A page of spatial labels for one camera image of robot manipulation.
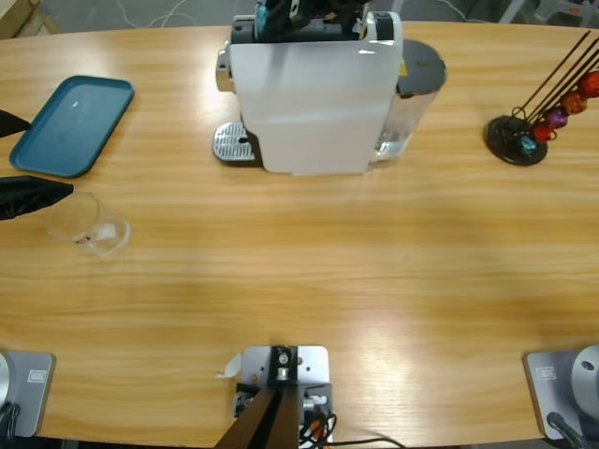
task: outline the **purple coffee capsule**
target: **purple coffee capsule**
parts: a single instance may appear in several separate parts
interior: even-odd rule
[[[568,113],[564,107],[556,106],[545,114],[545,119],[551,129],[562,128],[568,124]]]

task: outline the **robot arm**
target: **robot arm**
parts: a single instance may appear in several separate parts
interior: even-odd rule
[[[256,4],[256,40],[278,40],[307,26],[314,19],[339,23],[351,36],[355,24],[364,17],[370,0],[258,0]]]

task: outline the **coffee machine lid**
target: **coffee machine lid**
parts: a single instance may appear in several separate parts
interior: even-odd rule
[[[403,41],[402,72],[397,83],[401,98],[438,92],[446,82],[446,65],[437,51],[418,40]]]

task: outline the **capsule stand base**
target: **capsule stand base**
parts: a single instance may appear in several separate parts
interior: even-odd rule
[[[500,159],[516,166],[532,166],[547,156],[548,145],[538,143],[532,152],[524,152],[519,146],[522,129],[528,128],[526,121],[506,115],[498,117],[485,127],[485,142],[489,150]]]

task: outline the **white cable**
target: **white cable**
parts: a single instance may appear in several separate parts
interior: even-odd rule
[[[393,10],[394,11],[402,11],[403,5],[405,5],[408,1],[410,0],[395,0],[393,2]],[[460,18],[465,21],[465,22],[476,22],[476,23],[492,23],[492,22],[487,22],[487,21],[480,21],[479,19],[468,19],[466,17],[466,15],[461,12],[453,3],[451,3],[449,0],[435,0],[435,2],[439,2],[439,3],[443,3],[444,5],[448,6],[451,8],[451,10],[453,12],[455,12],[456,14],[458,14],[460,16]]]
[[[164,22],[162,22],[162,25],[160,25],[160,28],[164,28],[164,27],[165,27],[165,25],[166,25],[166,24],[167,24],[167,22],[168,22],[168,19],[170,19],[170,18],[171,18],[171,17],[172,17],[172,16],[175,14],[175,11],[176,11],[176,10],[177,10],[177,9],[178,9],[178,8],[179,8],[179,7],[180,7],[182,4],[183,4],[183,3],[185,3],[185,2],[187,2],[187,0],[181,0],[181,1],[180,1],[180,2],[178,2],[178,3],[177,3],[175,6],[174,6],[174,7],[172,7],[172,10],[170,11],[170,13],[169,13],[169,14],[167,14],[167,17],[165,18],[165,21],[164,21]]]
[[[148,23],[145,26],[137,25],[136,23],[134,23],[133,21],[131,21],[131,19],[129,19],[129,16],[127,15],[127,10],[125,9],[125,7],[124,7],[123,3],[121,2],[121,0],[115,0],[115,1],[116,1],[117,6],[119,7],[119,9],[122,12],[124,22],[127,25],[129,25],[131,28],[152,28],[152,26],[154,26],[157,22],[162,21],[162,20],[164,20],[164,21],[160,25],[160,28],[164,28],[165,25],[167,24],[168,20],[171,17],[185,17],[194,26],[197,26],[196,20],[193,17],[191,17],[190,15],[183,14],[181,12],[175,12],[177,10],[177,8],[180,7],[187,0],[180,1],[179,3],[177,3],[175,5],[175,7],[168,14],[165,14],[165,15],[160,16],[160,17],[156,17],[155,19],[153,19],[150,23]]]
[[[439,3],[444,3],[444,4],[446,4],[446,5],[447,5],[448,7],[450,7],[450,8],[451,8],[451,9],[452,9],[452,10],[453,10],[453,11],[454,11],[456,14],[458,14],[458,15],[461,17],[461,19],[462,19],[463,21],[465,21],[465,22],[466,22],[466,21],[468,20],[468,19],[466,18],[466,15],[465,15],[463,12],[461,12],[459,9],[457,9],[457,8],[454,6],[454,4],[453,4],[453,3],[451,3],[449,0],[435,0],[435,1],[436,1],[436,2],[439,2]]]
[[[172,14],[165,14],[164,16],[156,17],[153,21],[148,23],[146,28],[152,28],[158,21],[161,21],[165,18],[170,19],[171,17],[185,17],[188,21],[191,22],[192,25],[197,26],[196,19],[191,17],[189,14],[183,14],[182,12],[173,12]]]

